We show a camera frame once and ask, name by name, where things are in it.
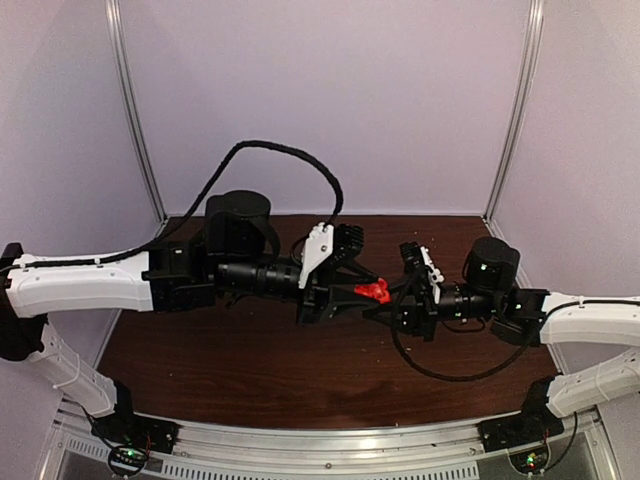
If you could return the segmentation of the front aluminium rail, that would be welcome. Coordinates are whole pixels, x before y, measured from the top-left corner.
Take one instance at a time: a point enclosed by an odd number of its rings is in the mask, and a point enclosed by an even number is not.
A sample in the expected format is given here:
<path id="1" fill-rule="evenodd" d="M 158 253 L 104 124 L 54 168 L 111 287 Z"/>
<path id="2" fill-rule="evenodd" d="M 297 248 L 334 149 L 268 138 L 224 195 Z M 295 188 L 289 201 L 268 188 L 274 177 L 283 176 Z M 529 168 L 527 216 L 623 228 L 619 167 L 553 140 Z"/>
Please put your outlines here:
<path id="1" fill-rule="evenodd" d="M 524 447 L 489 452 L 476 419 L 413 427 L 288 430 L 181 421 L 170 453 L 153 452 L 141 479 L 525 479 L 527 453 L 550 457 L 544 479 L 618 479 L 596 410 Z"/>

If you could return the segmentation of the aluminium frame post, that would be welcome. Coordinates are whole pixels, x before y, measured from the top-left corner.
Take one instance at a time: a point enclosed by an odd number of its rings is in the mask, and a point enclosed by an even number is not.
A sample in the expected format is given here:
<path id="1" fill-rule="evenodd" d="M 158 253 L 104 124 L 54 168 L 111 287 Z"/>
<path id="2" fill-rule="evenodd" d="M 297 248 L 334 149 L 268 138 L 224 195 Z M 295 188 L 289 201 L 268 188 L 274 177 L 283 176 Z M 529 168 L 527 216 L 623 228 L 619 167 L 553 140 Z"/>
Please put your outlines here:
<path id="1" fill-rule="evenodd" d="M 498 168 L 483 214 L 483 219 L 487 225 L 491 225 L 496 217 L 496 212 L 507 184 L 509 170 L 515 156 L 517 142 L 521 134 L 526 106 L 534 81 L 542 43 L 544 6 L 545 2 L 543 0 L 531 0 L 529 2 L 529 13 L 524 30 L 524 43 L 513 105 Z"/>
<path id="2" fill-rule="evenodd" d="M 143 185 L 150 200 L 154 218 L 159 224 L 162 224 L 167 219 L 167 214 L 151 164 L 136 101 L 135 88 L 126 48 L 121 2 L 117 0 L 106 0 L 104 5 L 107 28 L 112 44 L 115 67 L 124 105 L 126 124 L 130 132 L 135 157 L 140 169 Z"/>

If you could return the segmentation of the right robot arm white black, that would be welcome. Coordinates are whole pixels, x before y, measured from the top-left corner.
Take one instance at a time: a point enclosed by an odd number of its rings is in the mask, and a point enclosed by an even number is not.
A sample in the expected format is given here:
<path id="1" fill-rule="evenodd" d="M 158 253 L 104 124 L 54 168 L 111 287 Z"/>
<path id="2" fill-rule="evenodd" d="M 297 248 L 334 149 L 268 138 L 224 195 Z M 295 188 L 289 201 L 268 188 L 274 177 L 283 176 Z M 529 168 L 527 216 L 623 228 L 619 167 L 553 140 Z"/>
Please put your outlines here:
<path id="1" fill-rule="evenodd" d="M 403 359 L 424 376 L 451 383 L 474 382 L 505 370 L 534 346 L 571 342 L 623 346 L 623 352 L 609 360 L 533 382 L 512 423 L 519 440 L 535 440 L 550 426 L 551 419 L 566 418 L 638 392 L 638 298 L 571 296 L 520 288 L 516 284 L 519 252 L 494 237 L 474 241 L 460 283 L 445 282 L 427 248 L 405 243 L 401 252 L 406 277 L 397 288 L 378 280 L 354 289 L 388 313 L 396 346 L 401 344 L 400 334 L 423 335 L 438 321 L 478 319 L 489 322 L 496 337 L 517 348 L 499 365 L 466 376 L 430 371 L 403 351 Z"/>

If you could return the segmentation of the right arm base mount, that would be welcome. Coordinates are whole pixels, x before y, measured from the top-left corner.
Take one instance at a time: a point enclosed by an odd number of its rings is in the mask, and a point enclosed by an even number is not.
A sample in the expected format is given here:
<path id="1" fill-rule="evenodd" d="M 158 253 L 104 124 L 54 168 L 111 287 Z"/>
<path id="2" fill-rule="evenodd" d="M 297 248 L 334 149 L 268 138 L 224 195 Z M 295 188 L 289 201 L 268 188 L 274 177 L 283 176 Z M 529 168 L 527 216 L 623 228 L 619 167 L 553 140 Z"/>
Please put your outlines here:
<path id="1" fill-rule="evenodd" d="M 564 432 L 561 419 L 542 413 L 517 413 L 484 420 L 478 432 L 486 453 L 542 442 Z"/>

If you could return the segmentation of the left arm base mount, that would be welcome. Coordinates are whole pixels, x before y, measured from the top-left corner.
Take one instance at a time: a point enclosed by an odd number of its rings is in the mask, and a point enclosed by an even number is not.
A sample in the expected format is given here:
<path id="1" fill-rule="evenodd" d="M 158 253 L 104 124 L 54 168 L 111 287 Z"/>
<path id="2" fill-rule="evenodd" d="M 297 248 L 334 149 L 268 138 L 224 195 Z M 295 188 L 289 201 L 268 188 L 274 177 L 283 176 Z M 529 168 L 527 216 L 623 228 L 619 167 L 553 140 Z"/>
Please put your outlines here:
<path id="1" fill-rule="evenodd" d="M 135 415 L 124 421 L 115 415 L 91 418 L 91 433 L 108 447 L 127 446 L 145 452 L 171 454 L 179 426 L 177 423 Z"/>

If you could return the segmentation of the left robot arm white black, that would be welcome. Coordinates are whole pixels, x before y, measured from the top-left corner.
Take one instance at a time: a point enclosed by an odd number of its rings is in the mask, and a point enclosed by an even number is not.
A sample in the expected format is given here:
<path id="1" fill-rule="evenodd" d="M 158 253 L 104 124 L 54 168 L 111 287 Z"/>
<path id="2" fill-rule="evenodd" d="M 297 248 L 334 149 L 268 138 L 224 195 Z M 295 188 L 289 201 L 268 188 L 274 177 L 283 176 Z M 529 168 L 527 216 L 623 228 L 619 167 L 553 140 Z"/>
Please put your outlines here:
<path id="1" fill-rule="evenodd" d="M 280 253 L 271 205 L 262 194 L 235 190 L 210 197 L 205 223 L 191 239 L 157 240 L 113 257 L 38 257 L 11 243 L 1 257 L 1 356 L 30 361 L 52 385 L 123 444 L 144 433 L 129 390 L 97 373 L 48 323 L 52 312 L 120 309 L 178 312 L 221 297 L 280 299 L 310 324 L 347 307 L 369 306 L 363 288 L 377 281 L 357 262 L 361 228 L 322 222 L 305 237 L 299 259 Z"/>

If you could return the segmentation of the right aluminium frame post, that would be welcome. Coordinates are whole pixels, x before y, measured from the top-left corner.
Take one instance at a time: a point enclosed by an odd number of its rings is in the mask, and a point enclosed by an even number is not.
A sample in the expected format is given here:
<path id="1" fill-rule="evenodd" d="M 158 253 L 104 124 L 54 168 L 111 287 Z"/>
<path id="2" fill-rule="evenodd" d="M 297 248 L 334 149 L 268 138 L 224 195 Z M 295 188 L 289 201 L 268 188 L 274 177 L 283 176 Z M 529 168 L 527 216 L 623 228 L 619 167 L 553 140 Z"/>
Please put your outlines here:
<path id="1" fill-rule="evenodd" d="M 509 170 L 515 156 L 517 142 L 521 134 L 526 106 L 534 81 L 542 43 L 544 6 L 545 2 L 543 0 L 531 0 L 529 2 L 529 13 L 524 30 L 524 43 L 513 105 L 498 168 L 483 214 L 483 219 L 487 225 L 491 225 L 496 217 L 496 212 L 507 184 Z"/>

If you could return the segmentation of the orange round case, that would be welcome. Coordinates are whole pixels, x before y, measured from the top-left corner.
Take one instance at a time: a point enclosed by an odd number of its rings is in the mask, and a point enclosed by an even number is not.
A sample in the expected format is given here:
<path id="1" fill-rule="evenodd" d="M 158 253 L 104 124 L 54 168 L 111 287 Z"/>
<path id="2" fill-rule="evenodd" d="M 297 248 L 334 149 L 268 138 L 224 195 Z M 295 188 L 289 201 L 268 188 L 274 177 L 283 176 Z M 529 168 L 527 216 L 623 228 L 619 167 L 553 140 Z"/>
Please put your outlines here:
<path id="1" fill-rule="evenodd" d="M 373 299 L 379 304 L 388 304 L 392 302 L 388 282 L 382 277 L 380 277 L 376 282 L 370 284 L 356 285 L 353 291 L 355 294 Z"/>

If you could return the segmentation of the left aluminium frame post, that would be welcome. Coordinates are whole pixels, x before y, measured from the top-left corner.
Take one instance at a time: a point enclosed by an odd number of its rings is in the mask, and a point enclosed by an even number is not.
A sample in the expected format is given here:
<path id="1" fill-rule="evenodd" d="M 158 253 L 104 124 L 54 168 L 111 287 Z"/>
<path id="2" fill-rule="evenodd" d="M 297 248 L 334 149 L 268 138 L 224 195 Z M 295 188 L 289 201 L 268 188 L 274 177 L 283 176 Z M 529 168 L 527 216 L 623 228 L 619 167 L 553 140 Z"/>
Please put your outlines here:
<path id="1" fill-rule="evenodd" d="M 126 124 L 130 132 L 135 157 L 140 169 L 143 185 L 150 200 L 154 218 L 159 224 L 162 224 L 167 219 L 167 214 L 151 164 L 136 101 L 135 88 L 126 48 L 121 2 L 117 0 L 106 0 L 104 5 L 107 28 L 112 44 L 115 67 L 124 105 Z"/>

